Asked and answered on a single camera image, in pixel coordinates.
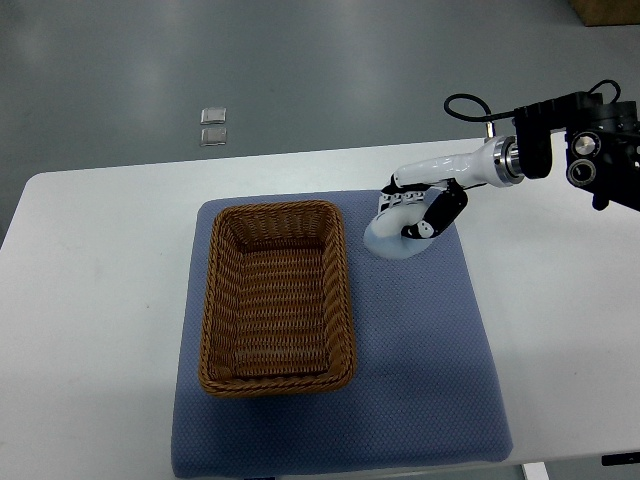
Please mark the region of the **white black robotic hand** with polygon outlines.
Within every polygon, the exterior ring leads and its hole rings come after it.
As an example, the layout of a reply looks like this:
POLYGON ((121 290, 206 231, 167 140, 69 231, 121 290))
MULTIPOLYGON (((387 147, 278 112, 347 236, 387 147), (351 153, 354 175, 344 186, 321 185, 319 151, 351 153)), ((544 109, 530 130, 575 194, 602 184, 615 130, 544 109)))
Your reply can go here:
POLYGON ((466 208, 469 189, 511 187, 523 179, 516 139, 513 136, 495 137, 472 153, 402 166, 391 175, 380 194, 425 192, 426 199, 434 204, 424 219, 432 221, 440 235, 466 208))

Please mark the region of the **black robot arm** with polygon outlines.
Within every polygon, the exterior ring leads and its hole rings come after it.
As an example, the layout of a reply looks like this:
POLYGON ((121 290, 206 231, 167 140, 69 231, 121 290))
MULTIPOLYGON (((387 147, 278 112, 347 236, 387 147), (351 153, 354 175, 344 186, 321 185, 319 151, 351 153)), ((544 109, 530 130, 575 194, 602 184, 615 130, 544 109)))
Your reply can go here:
POLYGON ((565 176, 592 194, 602 211, 614 202, 639 209, 639 118, 634 101, 606 103, 600 93, 575 92, 514 110, 519 168, 528 179, 551 172, 551 134, 564 133, 565 176))

